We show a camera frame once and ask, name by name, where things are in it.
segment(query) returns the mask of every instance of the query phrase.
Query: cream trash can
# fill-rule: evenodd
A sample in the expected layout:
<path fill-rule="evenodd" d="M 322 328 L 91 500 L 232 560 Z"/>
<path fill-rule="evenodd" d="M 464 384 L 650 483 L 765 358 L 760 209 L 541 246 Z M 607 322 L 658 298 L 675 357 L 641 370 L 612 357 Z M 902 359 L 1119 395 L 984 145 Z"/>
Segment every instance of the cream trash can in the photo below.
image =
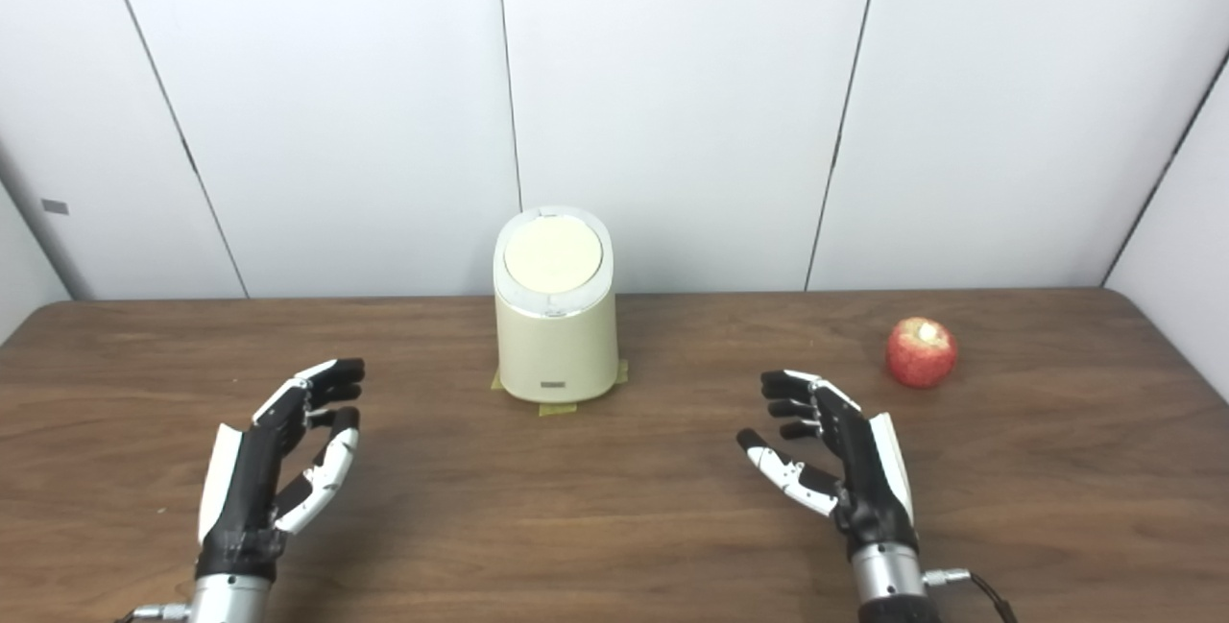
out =
<path fill-rule="evenodd" d="M 520 213 L 495 242 L 499 378 L 524 401 L 565 404 L 618 376 L 614 254 L 606 225 L 575 208 Z"/>

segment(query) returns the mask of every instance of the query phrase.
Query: silver cylindrical wrist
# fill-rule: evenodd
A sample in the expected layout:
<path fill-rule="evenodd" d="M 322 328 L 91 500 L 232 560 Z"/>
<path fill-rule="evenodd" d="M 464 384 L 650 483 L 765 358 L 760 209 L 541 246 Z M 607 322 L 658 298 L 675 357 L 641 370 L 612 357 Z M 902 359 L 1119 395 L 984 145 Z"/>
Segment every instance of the silver cylindrical wrist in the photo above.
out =
<path fill-rule="evenodd" d="M 917 595 L 925 596 L 918 554 L 903 544 L 870 544 L 853 554 L 858 600 L 863 603 L 876 598 Z"/>
<path fill-rule="evenodd" d="M 261 623 L 270 582 L 249 575 L 206 575 L 197 580 L 188 623 Z"/>

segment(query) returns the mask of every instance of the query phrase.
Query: connector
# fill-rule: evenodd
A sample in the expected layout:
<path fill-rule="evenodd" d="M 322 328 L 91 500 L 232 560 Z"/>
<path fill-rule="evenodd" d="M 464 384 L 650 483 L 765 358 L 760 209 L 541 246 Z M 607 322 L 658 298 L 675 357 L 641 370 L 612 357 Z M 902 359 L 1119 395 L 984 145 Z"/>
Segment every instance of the connector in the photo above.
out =
<path fill-rule="evenodd" d="M 129 613 L 132 621 L 187 621 L 192 607 L 187 603 L 150 603 Z"/>
<path fill-rule="evenodd" d="M 927 587 L 941 587 L 952 582 L 964 582 L 970 580 L 968 570 L 964 568 L 949 568 L 946 570 L 927 570 L 922 574 L 922 584 Z"/>

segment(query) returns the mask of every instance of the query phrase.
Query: gray sticker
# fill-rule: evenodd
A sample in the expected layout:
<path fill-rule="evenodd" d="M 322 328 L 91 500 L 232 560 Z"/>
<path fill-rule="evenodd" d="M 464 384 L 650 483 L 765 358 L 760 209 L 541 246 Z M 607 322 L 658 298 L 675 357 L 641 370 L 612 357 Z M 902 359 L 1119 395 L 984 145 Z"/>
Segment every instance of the gray sticker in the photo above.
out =
<path fill-rule="evenodd" d="M 68 215 L 69 204 L 64 202 L 53 202 L 52 199 L 42 199 L 43 210 L 48 213 L 58 213 L 58 215 Z"/>

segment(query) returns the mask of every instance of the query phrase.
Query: yellow tape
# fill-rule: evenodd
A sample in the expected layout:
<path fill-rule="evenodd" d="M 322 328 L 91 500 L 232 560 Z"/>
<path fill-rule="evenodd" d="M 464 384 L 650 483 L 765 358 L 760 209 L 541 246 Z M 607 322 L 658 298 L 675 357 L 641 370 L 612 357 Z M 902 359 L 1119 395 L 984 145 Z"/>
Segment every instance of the yellow tape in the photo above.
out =
<path fill-rule="evenodd" d="M 551 417 L 551 414 L 571 414 L 576 412 L 576 403 L 568 404 L 540 404 L 538 417 Z"/>

